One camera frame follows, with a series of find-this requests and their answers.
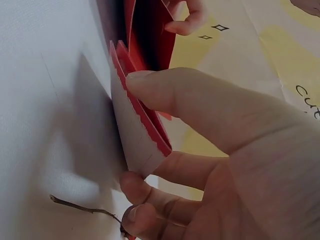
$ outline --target black diamond drawing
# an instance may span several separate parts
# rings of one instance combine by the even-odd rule
[[[207,35],[199,36],[199,38],[205,39],[205,40],[212,39],[212,37],[207,36]]]
[[[211,26],[213,29],[218,29],[219,31],[224,31],[224,30],[228,30],[230,28],[226,27],[226,26],[222,26],[222,25],[216,25],[216,26]]]

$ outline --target white wall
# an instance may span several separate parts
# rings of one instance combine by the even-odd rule
[[[0,0],[0,239],[120,239],[49,199],[129,206],[109,77],[96,0]]]

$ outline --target hand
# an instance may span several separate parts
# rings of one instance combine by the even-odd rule
[[[190,15],[184,21],[173,21],[165,26],[168,32],[179,35],[190,35],[206,23],[208,18],[207,9],[203,0],[164,0],[173,18],[179,17],[182,3],[186,2]]]
[[[320,17],[320,0],[290,0],[297,8],[307,14]]]
[[[130,234],[142,240],[319,239],[319,122],[193,69],[133,76],[128,89],[147,107],[181,118],[229,157],[173,152],[154,172],[203,190],[202,201],[165,193],[126,172],[120,185],[134,207],[122,224]]]

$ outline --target red envelope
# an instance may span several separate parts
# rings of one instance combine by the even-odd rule
[[[165,31],[173,18],[162,0],[124,0],[129,55],[136,69],[169,67],[176,35]]]
[[[125,45],[110,43],[115,70],[111,96],[125,159],[130,171],[147,177],[172,152],[168,136],[155,111],[148,109],[127,89],[126,76],[136,71]]]
[[[128,48],[121,40],[109,45],[112,103],[128,169],[147,177],[172,148],[158,114],[128,91],[126,76],[169,67],[175,34],[164,26],[173,19],[162,0],[125,0],[124,16]]]

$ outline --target small branch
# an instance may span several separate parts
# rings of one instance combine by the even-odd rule
[[[87,207],[84,207],[84,206],[80,206],[80,205],[77,205],[77,204],[74,204],[72,202],[68,202],[68,201],[65,201],[65,200],[61,200],[53,195],[50,195],[50,199],[54,202],[54,203],[57,203],[57,204],[61,204],[61,205],[64,205],[64,206],[68,206],[68,207],[71,207],[71,208],[74,208],[74,209],[78,209],[78,210],[81,210],[81,211],[85,211],[85,212],[88,212],[88,213],[101,213],[101,214],[106,214],[110,217],[112,217],[113,219],[115,219],[118,223],[120,223],[120,232],[124,234],[124,237],[125,238],[128,238],[129,240],[134,240],[135,237],[134,236],[131,236],[122,226],[121,224],[121,221],[116,217],[115,214],[112,214],[110,212],[108,212],[107,210],[104,210],[104,209],[96,209],[96,208],[87,208]]]
[[[108,212],[107,210],[104,210],[104,209],[95,209],[95,208],[87,208],[87,207],[84,207],[84,206],[79,206],[77,204],[74,204],[74,203],[71,203],[71,202],[68,202],[68,201],[65,201],[65,200],[61,200],[53,195],[50,195],[50,199],[54,202],[54,203],[57,203],[57,204],[61,204],[61,205],[65,205],[65,206],[68,206],[68,207],[71,207],[71,208],[75,208],[75,209],[79,209],[81,211],[85,211],[85,212],[88,212],[88,213],[101,213],[101,214],[106,214],[106,215],[109,215],[110,217],[112,217],[113,219],[115,219],[118,223],[121,224],[121,221],[116,217],[115,214],[112,214],[110,212]]]

